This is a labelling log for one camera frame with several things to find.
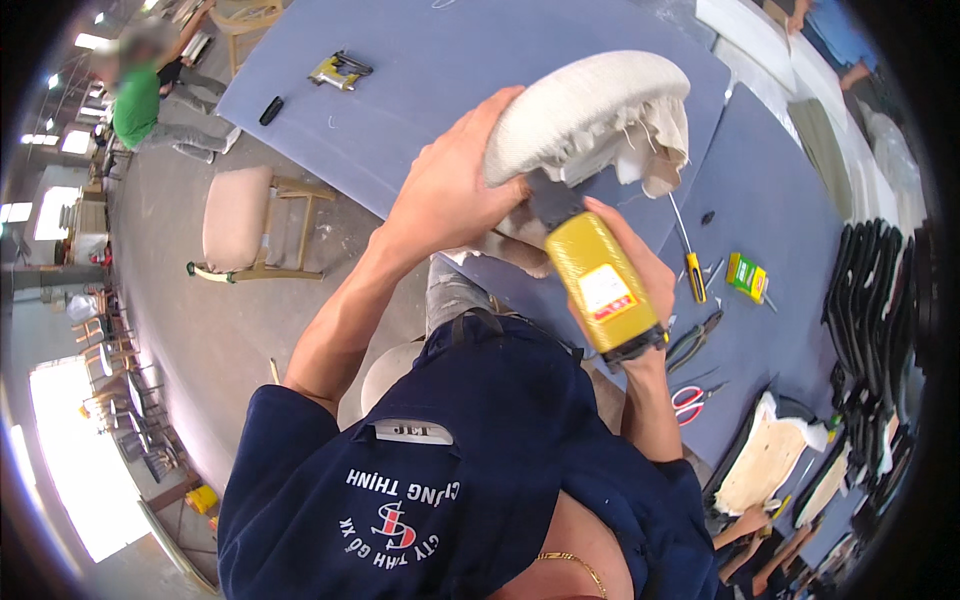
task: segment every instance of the thread spool label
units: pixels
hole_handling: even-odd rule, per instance
[[[630,288],[611,264],[604,264],[580,277],[584,305],[595,321],[605,321],[637,304]]]

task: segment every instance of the red-handled scissors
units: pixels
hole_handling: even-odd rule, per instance
[[[692,411],[692,415],[685,417],[680,421],[680,427],[688,424],[692,420],[697,418],[697,415],[700,414],[700,411],[704,410],[704,403],[707,400],[723,389],[729,381],[724,381],[720,385],[710,390],[704,390],[703,388],[695,385],[688,385],[685,388],[677,390],[677,392],[670,398],[670,402],[673,404],[673,411],[677,417],[689,413]]]

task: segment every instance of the green t-shirt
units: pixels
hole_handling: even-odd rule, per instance
[[[113,130],[127,148],[133,148],[156,125],[160,113],[160,79],[151,64],[124,78],[113,105]]]

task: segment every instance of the gold chain necklace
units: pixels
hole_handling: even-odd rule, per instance
[[[593,578],[593,583],[595,583],[597,587],[600,588],[600,597],[603,598],[604,600],[607,600],[607,589],[603,587],[603,582],[600,581],[600,576],[597,575],[597,572],[594,571],[589,564],[584,563],[580,559],[580,557],[574,556],[569,552],[542,552],[537,555],[538,561],[550,561],[554,559],[559,559],[564,561],[573,561],[574,563],[582,564],[584,568],[587,570],[587,573],[590,574],[590,577]]]

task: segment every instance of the yellow bucket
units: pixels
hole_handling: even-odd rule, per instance
[[[204,484],[196,490],[186,493],[186,503],[193,510],[205,515],[217,503],[217,493],[210,486]]]

